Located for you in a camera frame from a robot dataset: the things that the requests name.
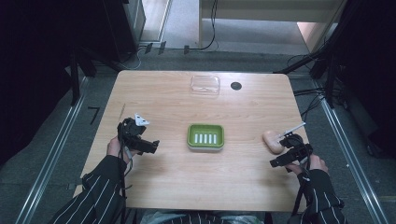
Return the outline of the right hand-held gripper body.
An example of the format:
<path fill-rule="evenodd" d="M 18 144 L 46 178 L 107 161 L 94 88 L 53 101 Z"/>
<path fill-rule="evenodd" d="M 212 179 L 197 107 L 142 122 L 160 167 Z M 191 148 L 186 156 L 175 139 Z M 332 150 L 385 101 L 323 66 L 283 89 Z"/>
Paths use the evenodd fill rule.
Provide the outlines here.
<path fill-rule="evenodd" d="M 294 133 L 294 131 L 297 131 L 304 126 L 305 123 L 302 122 L 296 127 L 285 131 L 283 134 L 284 138 L 280 141 L 280 144 L 288 149 L 286 153 L 291 152 L 298 154 L 298 162 L 306 162 L 312 153 L 312 148 L 308 144 L 304 143 L 303 138 L 299 134 Z"/>

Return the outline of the person's left hand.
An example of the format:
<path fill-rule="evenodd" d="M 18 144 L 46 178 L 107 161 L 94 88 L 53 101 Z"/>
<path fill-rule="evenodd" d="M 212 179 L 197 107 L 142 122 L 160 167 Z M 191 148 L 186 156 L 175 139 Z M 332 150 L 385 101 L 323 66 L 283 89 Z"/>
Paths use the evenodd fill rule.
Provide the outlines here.
<path fill-rule="evenodd" d="M 121 148 L 118 137 L 115 136 L 107 144 L 106 154 L 120 158 L 121 152 L 123 153 L 122 157 L 125 163 L 131 162 L 132 157 L 138 153 L 137 150 L 131 150 L 130 152 L 126 152 L 124 149 Z"/>

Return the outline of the green soap dish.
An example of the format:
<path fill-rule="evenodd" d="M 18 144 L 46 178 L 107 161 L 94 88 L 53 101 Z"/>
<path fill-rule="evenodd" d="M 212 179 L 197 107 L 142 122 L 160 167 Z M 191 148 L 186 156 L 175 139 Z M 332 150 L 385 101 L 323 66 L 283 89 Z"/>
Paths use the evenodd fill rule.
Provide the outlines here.
<path fill-rule="evenodd" d="M 191 124 L 188 128 L 187 145 L 190 150 L 220 151 L 224 146 L 224 129 L 215 124 Z"/>

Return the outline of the dark cabinet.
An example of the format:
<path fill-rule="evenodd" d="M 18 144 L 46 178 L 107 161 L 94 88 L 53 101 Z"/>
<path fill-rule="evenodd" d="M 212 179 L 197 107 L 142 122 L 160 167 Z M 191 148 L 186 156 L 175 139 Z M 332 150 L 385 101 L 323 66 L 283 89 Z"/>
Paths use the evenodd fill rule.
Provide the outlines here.
<path fill-rule="evenodd" d="M 103 0 L 109 22 L 111 58 L 119 62 L 126 53 L 137 53 L 146 23 L 142 0 Z"/>

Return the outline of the metal floor rail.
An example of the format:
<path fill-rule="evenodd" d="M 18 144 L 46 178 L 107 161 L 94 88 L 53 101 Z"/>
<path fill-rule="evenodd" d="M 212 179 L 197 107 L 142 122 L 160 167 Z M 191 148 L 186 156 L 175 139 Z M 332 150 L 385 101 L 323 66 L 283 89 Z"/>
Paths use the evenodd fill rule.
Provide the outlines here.
<path fill-rule="evenodd" d="M 15 224 L 29 224 L 31 222 L 35 210 L 45 192 L 50 181 L 50 177 L 64 149 L 65 142 L 73 128 L 82 104 L 84 103 L 86 91 L 89 85 L 90 79 L 88 77 L 84 77 L 79 86 L 80 96 L 76 103 L 69 108 L 67 116 L 50 148 L 49 154 L 43 163 L 40 172 L 38 173 L 35 183 L 29 190 Z"/>
<path fill-rule="evenodd" d="M 363 198 L 363 201 L 374 224 L 390 224 L 385 210 L 383 209 L 382 204 L 377 197 L 366 173 L 363 171 L 357 155 L 355 154 L 354 147 L 350 144 L 350 141 L 347 137 L 347 134 L 342 126 L 340 119 L 337 116 L 336 111 L 330 107 L 330 105 L 325 100 L 324 93 L 319 90 L 322 85 L 318 84 L 316 81 L 313 81 L 313 85 L 315 89 L 318 89 L 320 104 L 346 159 L 346 166 L 350 170 L 357 184 L 361 197 Z"/>

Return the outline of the clear plastic lid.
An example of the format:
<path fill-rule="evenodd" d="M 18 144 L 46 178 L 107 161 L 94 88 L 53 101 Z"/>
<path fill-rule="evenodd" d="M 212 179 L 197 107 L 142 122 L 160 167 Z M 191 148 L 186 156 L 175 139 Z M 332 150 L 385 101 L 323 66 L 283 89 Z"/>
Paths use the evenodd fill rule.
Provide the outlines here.
<path fill-rule="evenodd" d="M 191 91 L 196 94 L 218 95 L 220 79 L 216 76 L 193 76 L 191 78 Z"/>

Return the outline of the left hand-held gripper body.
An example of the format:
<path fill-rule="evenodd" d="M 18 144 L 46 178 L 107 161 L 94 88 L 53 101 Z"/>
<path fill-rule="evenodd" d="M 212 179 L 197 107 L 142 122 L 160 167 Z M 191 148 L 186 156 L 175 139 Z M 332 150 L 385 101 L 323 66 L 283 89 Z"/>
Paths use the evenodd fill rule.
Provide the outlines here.
<path fill-rule="evenodd" d="M 135 147 L 134 140 L 141 138 L 147 125 L 149 125 L 149 121 L 137 113 L 134 114 L 134 118 L 124 119 L 117 128 L 119 141 L 126 147 Z"/>

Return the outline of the person's right hand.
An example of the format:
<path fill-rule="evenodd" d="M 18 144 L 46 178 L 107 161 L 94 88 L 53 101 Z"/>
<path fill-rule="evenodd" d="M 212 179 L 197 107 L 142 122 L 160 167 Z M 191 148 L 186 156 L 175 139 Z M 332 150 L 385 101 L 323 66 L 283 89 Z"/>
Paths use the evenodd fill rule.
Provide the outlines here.
<path fill-rule="evenodd" d="M 303 169 L 307 170 L 321 170 L 325 173 L 329 171 L 329 168 L 326 165 L 326 162 L 321 159 L 318 155 L 312 154 L 310 156 L 309 161 L 302 164 L 294 164 L 290 163 L 287 165 L 287 168 L 290 169 L 296 175 L 299 175 Z"/>

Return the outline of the pale wooden shelf unit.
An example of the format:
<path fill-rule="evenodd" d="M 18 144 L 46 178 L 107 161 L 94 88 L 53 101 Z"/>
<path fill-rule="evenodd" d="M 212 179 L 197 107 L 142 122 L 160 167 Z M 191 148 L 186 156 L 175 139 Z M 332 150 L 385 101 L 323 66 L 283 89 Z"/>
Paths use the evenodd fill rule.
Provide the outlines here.
<path fill-rule="evenodd" d="M 217 18 L 251 21 L 296 21 L 310 52 L 344 11 L 347 0 L 218 0 Z"/>

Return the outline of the black metal stand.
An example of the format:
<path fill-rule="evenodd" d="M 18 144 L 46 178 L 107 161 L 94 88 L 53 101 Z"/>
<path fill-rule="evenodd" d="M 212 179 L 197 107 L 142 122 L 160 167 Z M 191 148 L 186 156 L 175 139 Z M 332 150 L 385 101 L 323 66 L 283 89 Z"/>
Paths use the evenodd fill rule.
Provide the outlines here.
<path fill-rule="evenodd" d="M 121 71 L 121 68 L 118 65 L 111 62 L 109 59 L 100 55 L 99 53 L 96 53 L 88 48 L 71 46 L 69 54 L 72 90 L 71 105 L 76 105 L 81 95 L 78 69 L 81 69 L 86 77 L 94 77 L 96 75 L 96 68 L 93 65 L 92 60 L 103 63 L 117 73 Z"/>
<path fill-rule="evenodd" d="M 345 36 L 349 25 L 349 19 L 344 19 L 339 22 L 335 27 L 330 38 L 325 42 L 325 44 L 319 48 L 317 51 L 307 54 L 300 61 L 293 63 L 281 70 L 275 71 L 275 74 L 288 74 L 303 65 L 307 65 L 310 62 L 315 62 L 313 67 L 309 71 L 309 75 L 313 79 L 321 78 L 324 73 L 327 73 L 327 79 L 324 87 L 325 100 L 330 108 L 333 108 L 333 87 L 334 81 L 337 74 L 337 51 L 339 50 L 339 44 L 342 38 Z"/>

